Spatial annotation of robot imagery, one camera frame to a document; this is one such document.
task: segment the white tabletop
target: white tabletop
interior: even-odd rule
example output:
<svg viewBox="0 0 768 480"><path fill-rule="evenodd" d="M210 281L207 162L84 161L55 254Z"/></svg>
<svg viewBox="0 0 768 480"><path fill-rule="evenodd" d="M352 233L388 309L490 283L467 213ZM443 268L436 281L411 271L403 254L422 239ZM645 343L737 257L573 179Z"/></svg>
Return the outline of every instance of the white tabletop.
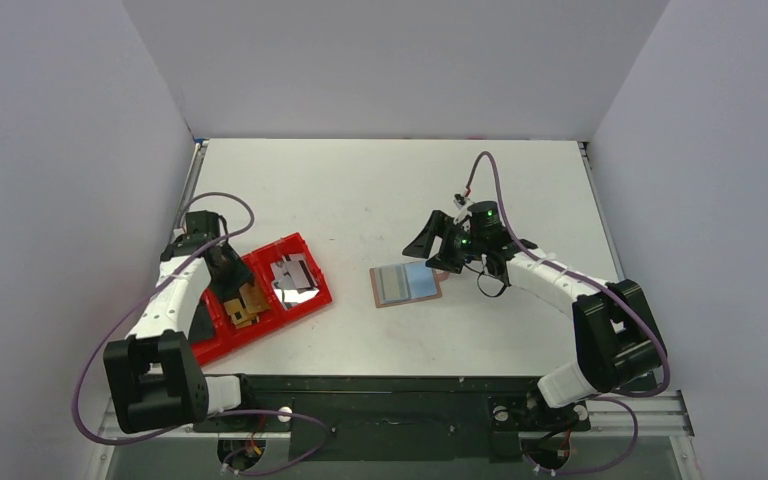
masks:
<svg viewBox="0 0 768 480"><path fill-rule="evenodd" d="M334 301L206 371L539 376L573 358L564 315L519 289L486 298L471 272L443 282L440 299L375 307L369 268L411 260L402 249L432 210L455 213L452 195L482 150L498 161L518 236L576 270L616 279L575 142L213 139L195 193L234 193L257 215L234 248L242 254L300 232ZM474 201L494 199L489 165L479 167L472 192ZM221 213L231 229L246 221L245 211L225 199L196 208Z"/></svg>

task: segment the white wall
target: white wall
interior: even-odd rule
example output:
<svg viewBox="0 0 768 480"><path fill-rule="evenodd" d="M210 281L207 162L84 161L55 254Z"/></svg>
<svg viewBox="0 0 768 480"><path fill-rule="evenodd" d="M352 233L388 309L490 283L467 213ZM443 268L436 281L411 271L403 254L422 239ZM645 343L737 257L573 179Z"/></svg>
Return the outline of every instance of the white wall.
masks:
<svg viewBox="0 0 768 480"><path fill-rule="evenodd" d="M672 0L590 156L706 478L768 478L768 2Z"/></svg>
<svg viewBox="0 0 768 480"><path fill-rule="evenodd" d="M667 0L124 0L197 136L590 139Z"/></svg>
<svg viewBox="0 0 768 480"><path fill-rule="evenodd" d="M72 385L153 281L188 135L118 0L0 1L0 478L83 476Z"/></svg>

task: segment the purple cable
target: purple cable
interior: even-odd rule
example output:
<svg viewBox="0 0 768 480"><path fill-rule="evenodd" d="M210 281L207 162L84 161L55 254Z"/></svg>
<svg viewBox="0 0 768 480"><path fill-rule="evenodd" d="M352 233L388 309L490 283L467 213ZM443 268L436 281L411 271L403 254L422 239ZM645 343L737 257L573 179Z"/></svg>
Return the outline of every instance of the purple cable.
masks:
<svg viewBox="0 0 768 480"><path fill-rule="evenodd" d="M499 180L499 170L498 168L496 168L496 159L493 158L493 154L491 154L490 152L485 150L479 153L478 157L475 159L475 163L472 164L472 171L469 172L469 180L467 180L466 182L467 191L470 190L470 186L472 185L472 179L475 177L475 169L478 167L478 163L484 157L487 157L487 160L490 161L490 167L492 167L493 169L493 181L496 183L496 200L499 203L499 214L502 215L502 220L505 223L505 229L507 229L508 234L510 234L516 246L519 247L519 249L523 253L528 255L528 257L531 258L532 260L535 260L535 261L541 260L540 257L532 253L531 250L526 248L525 245L523 245L522 242L519 241L519 237L517 237L517 235L514 233L513 228L511 228L511 222L508 221L508 215L505 212L505 203L502 200L502 184ZM614 303L616 303L629 317L631 317L634 323L637 324L638 328L640 328L640 330L642 330L643 333L646 335L646 338L648 338L649 341L652 342L652 345L655 347L655 351L658 352L658 358L661 360L661 366L664 367L664 381L661 382L660 385L658 385L657 387L655 387L654 389L648 392L631 392L627 390L618 389L615 391L616 393L619 393L620 395L625 395L627 397L635 397L635 398L654 397L655 395L658 395L659 393L666 390L667 387L669 387L670 364L667 361L667 352L664 350L664 346L661 345L661 342L659 342L657 337L655 337L655 333L652 332L652 329L650 329L646 325L646 323L643 321L643 319L640 318L640 315L638 315L634 310L632 310L632 308L629 307L628 304L625 303L619 296L617 296L617 294L610 291L604 285L601 285L599 282L596 282L595 280L588 277L587 275L582 275L578 272L567 270L564 267L558 265L557 263L549 260L544 260L543 265L548 265L553 269L557 270L558 272L562 272L570 278L573 278L580 282L584 282L590 285L591 287L599 290L600 292L604 293L605 295L607 295L608 298L613 300Z"/></svg>
<svg viewBox="0 0 768 480"><path fill-rule="evenodd" d="M100 342L98 342L98 345L95 346L95 348L92 351L92 354L90 354L90 358L87 359L86 363L84 363L83 368L81 368L81 373L78 376L78 382L75 384L75 390L72 393L72 421L75 422L75 427L78 429L81 434L86 437L87 439L95 442L100 443L102 445L132 445L137 442L142 442L144 440L149 440L151 438L157 437L159 435L163 435L166 432L169 432L171 430L174 430L177 427L169 427L164 428L161 430L156 430L154 432L146 433L144 435L140 435L137 437L128 437L128 438L104 438L99 435L96 435L95 433L91 432L89 428L84 424L84 421L81 419L81 412L79 411L79 400L81 396L81 387L84 384L84 380L87 377L87 372L90 369L90 365L92 365L92 361L95 360L95 357L98 355L98 352L101 350L101 347L104 346L104 344L107 342L107 340L113 335L113 332L116 331L119 327L122 326L122 324L125 323L128 318L134 314L134 312L137 311L137 309L141 307L145 307L145 305L148 304L149 301L151 301L151 298L158 293L160 293L164 288L166 288L170 283L172 283L172 280L175 279L177 275L179 275L181 272L184 271L185 268L187 268L193 261L198 258L202 253L204 253L205 250L209 249L210 247L213 247L214 245L224 241L228 240L231 237L236 237L237 235L243 234L247 232L249 229L251 229L252 225L254 225L254 211L251 209L248 203L246 203L243 199L231 195L230 193L223 193L223 192L208 192L208 193L202 193L201 195L197 195L193 197L192 200L190 200L181 210L181 215L190 208L190 205L192 205L196 200L200 200L204 197L225 197L230 198L231 200L236 201L240 205L243 206L243 208L246 209L246 211L249 213L249 223L239 229L235 230L233 232L230 232L226 235L222 235L221 237L215 238L204 245L202 245L198 250L193 252L189 257L187 257L178 268L176 268L172 274L166 278L163 282L161 282L159 285L157 285L154 290L151 291L148 295L146 295L142 300L134 304L133 307L131 307L130 310L128 310L125 315L122 316L121 319L119 319L113 327L110 328L110 330L104 335L104 337L101 339Z"/></svg>
<svg viewBox="0 0 768 480"><path fill-rule="evenodd" d="M284 463L281 465L278 465L277 467L270 468L267 470L262 470L259 472L240 472L240 475L246 476L246 477L263 477L266 475L272 475L273 473L280 472L281 470L286 470L293 465L298 464L305 458L313 455L316 453L320 448L322 448L325 445L325 442L328 441L328 438L330 437L330 431L328 429L328 426L325 425L325 423L322 422L322 420L310 417L308 415L303 415L301 413L288 413L288 412L279 412L276 410L230 410L227 412L222 412L217 417L236 417L236 416L243 416L243 415L271 415L273 417L290 417L290 418L298 418L299 420L304 420L306 422L310 422L317 427L321 428L322 431L325 433L325 436L322 437L322 441L316 444L313 448L306 451L305 453L299 455L298 457ZM222 460L223 465L230 465L231 459L233 459L235 456L239 455L243 451L245 451L246 447L234 450L233 452L229 453L225 456L225 458Z"/></svg>
<svg viewBox="0 0 768 480"><path fill-rule="evenodd" d="M637 415L634 414L634 410L632 410L631 407L629 407L624 402L617 400L616 398L598 397L598 398L590 398L588 400L593 402L615 403L623 407L624 409L626 409L629 415L631 415L631 422L634 424L634 433L631 435L631 441L628 443L628 447L626 447L622 455L620 455L619 457L611 460L610 462L604 465L599 465L598 467L579 468L576 470L555 470L555 475L587 475L590 473L604 472L605 470L613 468L619 465L620 463L622 463L626 458L628 458L631 455L631 452L634 451L634 447L637 445L637 435L639 433L638 432L639 426L637 424ZM537 465L537 467L540 469L541 472L552 473L552 470L538 465L537 462L535 462L530 455L526 454L525 457L528 458L528 460L532 463L532 465Z"/></svg>

